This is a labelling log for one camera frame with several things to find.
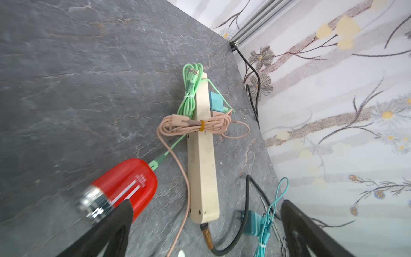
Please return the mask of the red shaver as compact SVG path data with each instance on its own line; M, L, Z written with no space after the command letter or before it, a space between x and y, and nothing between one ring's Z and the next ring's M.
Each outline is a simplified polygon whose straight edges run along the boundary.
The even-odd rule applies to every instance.
M93 222L99 222L122 202L129 201L135 221L157 190L151 166L138 158L125 160L96 179L83 192L78 207Z

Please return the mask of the beige power strip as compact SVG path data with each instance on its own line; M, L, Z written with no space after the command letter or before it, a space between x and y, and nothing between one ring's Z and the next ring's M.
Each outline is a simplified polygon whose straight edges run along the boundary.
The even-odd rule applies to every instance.
M187 135L190 218L196 224L219 218L219 197L213 134L191 132Z

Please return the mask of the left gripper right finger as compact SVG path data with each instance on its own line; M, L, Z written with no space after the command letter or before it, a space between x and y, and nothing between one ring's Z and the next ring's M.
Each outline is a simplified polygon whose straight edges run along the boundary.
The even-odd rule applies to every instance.
M290 200L283 201L280 215L291 257L352 256Z

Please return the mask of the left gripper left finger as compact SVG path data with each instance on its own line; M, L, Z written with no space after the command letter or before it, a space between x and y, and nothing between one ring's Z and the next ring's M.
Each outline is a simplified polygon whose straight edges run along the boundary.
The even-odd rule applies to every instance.
M60 257L124 257L133 222L133 208L123 201L97 225L59 254Z

